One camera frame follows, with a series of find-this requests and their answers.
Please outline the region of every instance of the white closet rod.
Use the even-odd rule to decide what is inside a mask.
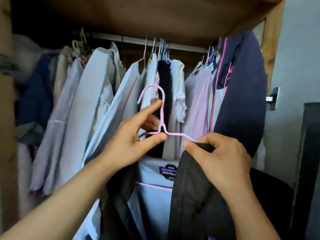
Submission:
[[[145,45],[146,43],[145,39],[132,38],[132,37],[114,35],[114,34],[108,34],[108,33],[91,33],[90,36],[97,39],[119,41],[119,42],[130,43],[130,44]],[[170,49],[174,49],[174,50],[196,52],[196,53],[206,52],[206,48],[202,48],[202,47],[189,46],[184,44],[172,44],[172,43],[169,43],[169,44],[170,44]],[[148,40],[146,45],[153,46],[153,39]]]

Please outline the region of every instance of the left hand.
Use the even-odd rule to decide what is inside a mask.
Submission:
[[[138,131],[140,128],[158,130],[160,120],[153,113],[160,108],[162,101],[159,100],[152,105],[142,109],[129,120],[123,121],[115,135],[106,144],[104,151],[99,155],[102,164],[112,167],[118,171],[138,161],[150,149],[166,140],[165,133],[157,133],[143,141],[140,141]]]

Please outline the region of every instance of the person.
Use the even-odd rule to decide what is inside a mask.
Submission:
[[[158,129],[160,121],[153,113],[161,104],[159,100],[123,121],[97,158],[5,232],[0,240],[72,239],[108,180],[167,138],[165,133],[158,133],[140,141],[137,134],[140,128]],[[206,152],[191,141],[184,141],[183,146],[226,200],[237,239],[280,239],[252,189],[251,159],[244,146],[234,138],[217,133],[206,134],[198,142],[208,143],[215,150]]]

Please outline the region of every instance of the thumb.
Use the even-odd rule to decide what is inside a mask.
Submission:
[[[192,141],[185,140],[183,142],[183,147],[188,153],[190,153],[190,155],[198,162],[201,167],[202,165],[204,165],[204,161],[212,155],[211,153],[198,147],[198,145]]]
[[[154,148],[159,143],[166,140],[167,135],[163,132],[154,134],[143,141],[139,141],[135,146],[137,148],[137,152],[139,157],[145,155],[150,149]]]

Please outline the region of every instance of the wardrobe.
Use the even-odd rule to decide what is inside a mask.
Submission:
[[[262,23],[261,47],[270,89],[284,5],[285,0],[0,0],[2,231],[15,224],[19,215],[14,81],[7,72],[13,69],[13,33],[26,35],[50,49],[71,45],[84,27],[96,47],[108,42],[92,36],[102,33],[151,40],[162,38],[205,50],[219,37],[231,37]],[[144,47],[140,45],[121,41],[117,45],[127,68],[142,56]],[[203,56],[183,50],[172,50],[170,55],[183,61],[186,70],[193,69]]]

